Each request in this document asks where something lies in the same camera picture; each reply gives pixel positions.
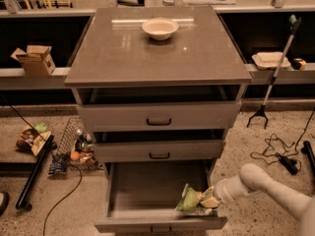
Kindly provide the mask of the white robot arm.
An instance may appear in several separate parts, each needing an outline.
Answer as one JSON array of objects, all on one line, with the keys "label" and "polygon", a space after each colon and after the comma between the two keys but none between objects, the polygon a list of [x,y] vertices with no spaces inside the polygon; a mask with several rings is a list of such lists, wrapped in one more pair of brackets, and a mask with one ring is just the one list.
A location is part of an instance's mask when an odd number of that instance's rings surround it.
[{"label": "white robot arm", "polygon": [[298,236],[315,236],[315,197],[306,196],[274,180],[253,163],[242,165],[236,175],[219,180],[197,197],[205,209],[215,209],[220,204],[227,205],[259,193],[269,196],[299,222]]}]

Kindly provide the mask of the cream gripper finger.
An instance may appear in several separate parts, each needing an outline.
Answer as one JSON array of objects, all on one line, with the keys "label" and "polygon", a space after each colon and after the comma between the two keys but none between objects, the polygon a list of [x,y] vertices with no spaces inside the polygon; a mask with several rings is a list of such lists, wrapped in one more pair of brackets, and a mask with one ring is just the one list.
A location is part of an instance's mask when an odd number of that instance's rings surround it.
[{"label": "cream gripper finger", "polygon": [[197,192],[196,197],[198,200],[205,200],[213,195],[213,191],[214,191],[214,186],[211,186],[204,192]]},{"label": "cream gripper finger", "polygon": [[206,208],[218,208],[220,202],[215,197],[209,197],[201,201],[201,205]]}]

